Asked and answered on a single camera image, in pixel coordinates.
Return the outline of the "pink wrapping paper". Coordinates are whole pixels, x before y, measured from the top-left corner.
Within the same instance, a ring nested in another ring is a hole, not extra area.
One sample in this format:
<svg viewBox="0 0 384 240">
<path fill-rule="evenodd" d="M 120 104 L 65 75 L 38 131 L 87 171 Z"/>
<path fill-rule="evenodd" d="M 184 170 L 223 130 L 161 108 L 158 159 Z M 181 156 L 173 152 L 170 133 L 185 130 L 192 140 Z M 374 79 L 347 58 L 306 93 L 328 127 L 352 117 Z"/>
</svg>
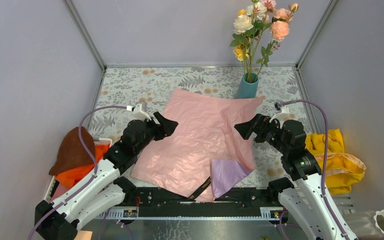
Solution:
<svg viewBox="0 0 384 240">
<path fill-rule="evenodd" d="M 175 89 L 163 116 L 178 126 L 171 136 L 142 151 L 131 177 L 189 197 L 211 177 L 212 160 L 238 161 L 253 171 L 252 142 L 242 139 L 234 125 L 251 120 L 263 101 L 263 97 L 227 99 Z M 195 200 L 214 199 L 211 183 Z"/>
</svg>

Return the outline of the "purple wrapping paper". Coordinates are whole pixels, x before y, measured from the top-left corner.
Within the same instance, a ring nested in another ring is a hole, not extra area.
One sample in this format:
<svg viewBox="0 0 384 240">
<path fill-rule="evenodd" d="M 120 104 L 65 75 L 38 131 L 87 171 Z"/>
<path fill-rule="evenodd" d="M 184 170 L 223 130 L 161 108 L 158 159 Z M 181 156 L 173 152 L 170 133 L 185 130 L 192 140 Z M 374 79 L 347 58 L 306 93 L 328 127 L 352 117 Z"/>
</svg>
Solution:
<svg viewBox="0 0 384 240">
<path fill-rule="evenodd" d="M 213 159 L 211 162 L 211 185 L 217 199 L 227 193 L 252 171 L 236 160 Z"/>
</svg>

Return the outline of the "black ribbon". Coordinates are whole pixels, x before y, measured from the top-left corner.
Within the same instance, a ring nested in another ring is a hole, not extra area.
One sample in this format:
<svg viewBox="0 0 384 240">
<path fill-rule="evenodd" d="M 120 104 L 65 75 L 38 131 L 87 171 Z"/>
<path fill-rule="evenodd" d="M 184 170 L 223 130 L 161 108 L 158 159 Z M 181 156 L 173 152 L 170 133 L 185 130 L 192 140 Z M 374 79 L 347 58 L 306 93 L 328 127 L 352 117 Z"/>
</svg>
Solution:
<svg viewBox="0 0 384 240">
<path fill-rule="evenodd" d="M 195 190 L 189 197 L 189 200 L 195 200 L 197 197 L 199 197 L 210 185 L 211 185 L 212 179 L 209 176 L 203 184 L 201 184 L 197 190 Z"/>
</svg>

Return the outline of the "yellow flower stems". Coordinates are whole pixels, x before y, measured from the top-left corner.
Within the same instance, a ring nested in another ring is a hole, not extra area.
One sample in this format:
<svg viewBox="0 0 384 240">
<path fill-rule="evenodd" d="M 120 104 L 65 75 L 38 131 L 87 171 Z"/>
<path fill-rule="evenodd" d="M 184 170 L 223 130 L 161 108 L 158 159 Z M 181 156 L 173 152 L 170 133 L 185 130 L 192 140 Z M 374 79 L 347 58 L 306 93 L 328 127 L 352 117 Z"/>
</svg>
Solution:
<svg viewBox="0 0 384 240">
<path fill-rule="evenodd" d="M 231 47 L 234 47 L 233 53 L 238 61 L 242 63 L 243 74 L 248 72 L 247 59 L 249 58 L 250 40 L 246 32 L 253 28 L 252 13 L 248 13 L 244 8 L 239 10 L 237 17 L 233 22 L 233 41 Z"/>
</svg>

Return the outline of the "peach rose stem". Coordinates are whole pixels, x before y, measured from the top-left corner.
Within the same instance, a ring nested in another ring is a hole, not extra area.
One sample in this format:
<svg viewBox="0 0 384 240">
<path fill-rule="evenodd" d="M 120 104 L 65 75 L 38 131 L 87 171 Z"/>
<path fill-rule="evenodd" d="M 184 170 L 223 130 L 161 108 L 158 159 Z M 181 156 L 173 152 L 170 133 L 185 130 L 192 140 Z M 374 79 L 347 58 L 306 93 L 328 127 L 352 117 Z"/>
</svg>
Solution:
<svg viewBox="0 0 384 240">
<path fill-rule="evenodd" d="M 274 51 L 278 50 L 281 46 L 281 42 L 290 33 L 290 25 L 293 21 L 294 14 L 299 10 L 300 5 L 298 3 L 292 3 L 287 8 L 276 8 L 273 13 L 269 14 L 269 22 L 264 24 L 263 18 L 266 12 L 263 4 L 259 0 L 260 6 L 255 8 L 255 14 L 261 16 L 262 30 L 261 33 L 267 31 L 271 40 L 260 48 L 261 58 L 256 63 L 260 65 L 257 75 L 262 71 L 262 68 L 267 67 L 270 61 L 270 56 Z"/>
</svg>

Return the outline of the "deep pink rose stem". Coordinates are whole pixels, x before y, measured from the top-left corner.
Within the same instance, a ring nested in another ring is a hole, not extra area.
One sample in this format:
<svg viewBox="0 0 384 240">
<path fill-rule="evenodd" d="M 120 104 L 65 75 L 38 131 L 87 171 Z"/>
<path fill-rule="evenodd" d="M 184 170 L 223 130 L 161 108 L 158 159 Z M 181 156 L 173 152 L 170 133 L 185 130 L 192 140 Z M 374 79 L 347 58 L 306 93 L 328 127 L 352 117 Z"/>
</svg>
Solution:
<svg viewBox="0 0 384 240">
<path fill-rule="evenodd" d="M 262 21 L 264 24 L 267 24 L 269 22 L 270 14 L 276 10 L 277 3 L 275 0 L 261 0 L 260 2 L 266 10 Z"/>
</svg>

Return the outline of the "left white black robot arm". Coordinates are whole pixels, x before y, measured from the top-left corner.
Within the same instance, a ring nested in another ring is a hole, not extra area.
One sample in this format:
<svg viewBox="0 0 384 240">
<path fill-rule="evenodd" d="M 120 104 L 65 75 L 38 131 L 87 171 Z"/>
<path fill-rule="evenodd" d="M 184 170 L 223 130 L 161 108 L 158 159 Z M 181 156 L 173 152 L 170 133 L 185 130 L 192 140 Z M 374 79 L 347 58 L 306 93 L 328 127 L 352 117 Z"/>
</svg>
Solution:
<svg viewBox="0 0 384 240">
<path fill-rule="evenodd" d="M 104 211 L 118 204 L 132 204 L 137 187 L 123 173 L 137 162 L 149 143 L 171 136 L 178 125 L 159 112 L 130 121 L 120 140 L 93 170 L 60 197 L 52 202 L 42 200 L 35 207 L 35 225 L 28 238 L 38 233 L 45 240 L 73 240 L 82 227 Z"/>
</svg>

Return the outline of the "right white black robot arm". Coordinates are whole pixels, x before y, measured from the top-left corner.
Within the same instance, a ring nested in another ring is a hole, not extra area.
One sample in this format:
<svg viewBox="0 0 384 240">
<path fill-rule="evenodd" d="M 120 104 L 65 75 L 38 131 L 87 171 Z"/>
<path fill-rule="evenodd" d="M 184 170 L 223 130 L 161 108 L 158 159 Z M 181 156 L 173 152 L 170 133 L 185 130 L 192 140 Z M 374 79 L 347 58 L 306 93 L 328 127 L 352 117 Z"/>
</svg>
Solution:
<svg viewBox="0 0 384 240">
<path fill-rule="evenodd" d="M 281 124 L 269 116 L 256 114 L 238 123 L 235 129 L 245 140 L 256 134 L 256 143 L 268 143 L 281 153 L 283 169 L 290 176 L 268 184 L 267 201 L 282 205 L 310 240 L 356 240 L 327 186 L 316 158 L 305 148 L 307 134 L 301 122 Z"/>
</svg>

